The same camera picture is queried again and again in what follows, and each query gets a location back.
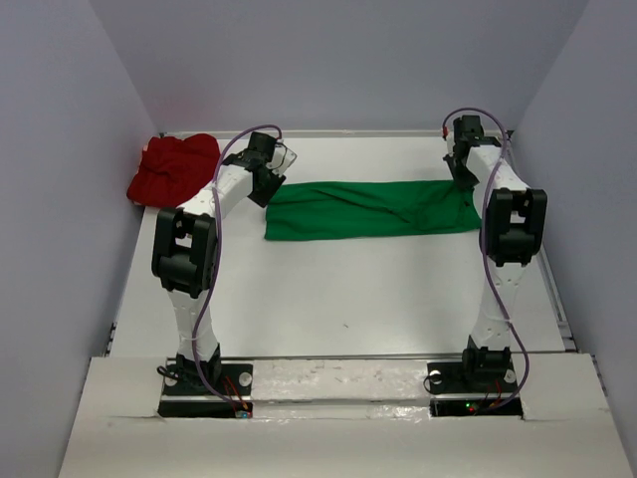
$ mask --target white table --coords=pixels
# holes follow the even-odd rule
[[[299,155],[288,183],[450,178],[439,137],[290,138],[286,144]],[[155,215],[144,212],[113,357],[177,350],[170,301],[150,273]],[[273,243],[263,239],[265,226],[264,210],[249,200],[224,221],[211,304],[224,356],[439,355],[465,347],[484,281],[477,232]],[[536,262],[521,283],[514,322],[529,351],[564,351]]]
[[[275,409],[258,402],[251,420],[164,419],[154,411],[161,390],[154,368],[162,360],[94,358],[61,478],[632,476],[589,356],[531,356],[522,392],[525,420],[430,418],[426,401],[400,406],[347,400],[348,391],[358,396],[361,382],[380,383],[378,370],[400,380],[392,387],[395,398],[426,399],[422,374],[413,373],[425,373],[426,366],[400,359],[391,367],[378,360],[366,360],[366,367],[342,360],[338,372],[352,380],[323,387],[304,373],[294,380],[300,373],[294,362],[303,360],[275,360],[290,363],[279,366],[277,383],[262,373],[275,367],[260,360],[255,386],[262,379],[282,398],[325,397],[328,388],[345,400]],[[516,361],[519,368],[520,358]],[[330,368],[336,367],[326,362],[322,370]]]

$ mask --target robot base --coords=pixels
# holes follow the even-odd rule
[[[169,373],[176,373],[176,362],[170,360],[166,369]],[[223,395],[230,392],[237,402],[235,405],[212,395],[201,381],[192,378],[173,380],[167,377],[164,379],[157,413],[165,418],[249,418],[252,416],[253,406],[250,399],[252,372],[251,363],[223,362],[221,375],[213,387]],[[224,383],[227,383],[227,378],[235,385],[241,398],[229,386],[226,389],[227,385]],[[246,403],[247,410],[242,406],[241,400]]]
[[[502,396],[507,396],[518,387],[514,380],[507,381],[513,374],[514,366],[510,362],[506,373],[501,371],[481,371],[468,374],[461,361],[432,361],[427,363],[425,389],[432,395],[471,395],[472,393],[492,394],[496,396],[498,385]]]

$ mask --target white wall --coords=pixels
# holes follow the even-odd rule
[[[0,2],[0,476],[58,474],[155,132],[87,0]]]
[[[586,0],[92,0],[162,130],[517,125]]]
[[[635,0],[591,0],[514,141],[525,178],[548,193],[557,287],[637,471],[636,19]]]

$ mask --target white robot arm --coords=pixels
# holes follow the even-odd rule
[[[284,173],[297,155],[272,136],[253,132],[248,147],[225,158],[217,180],[221,219],[244,198],[265,207],[285,181]],[[157,215],[152,273],[161,279],[175,312],[179,347],[177,367],[196,376],[192,332],[210,287],[217,247],[212,187],[204,187],[178,208]],[[204,374],[214,384],[221,373],[219,342],[206,309],[196,337]]]
[[[501,145],[496,138],[485,136],[480,117],[455,119],[453,135],[446,139],[449,153],[444,159],[456,185],[464,190],[473,188],[474,205],[483,220],[487,267],[505,308],[511,312],[520,280],[541,245],[546,194],[529,188],[507,162],[500,162]],[[487,191],[489,178],[499,162]],[[488,205],[483,211],[487,193]],[[512,368],[510,345],[508,321],[485,279],[480,312],[462,362],[430,363],[430,372],[441,373],[432,380],[431,392],[485,392],[486,383],[500,380],[505,388],[515,388],[504,382]]]

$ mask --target green cloth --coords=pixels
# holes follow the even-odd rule
[[[449,234],[480,227],[471,191],[450,180],[282,186],[266,212],[269,241]]]

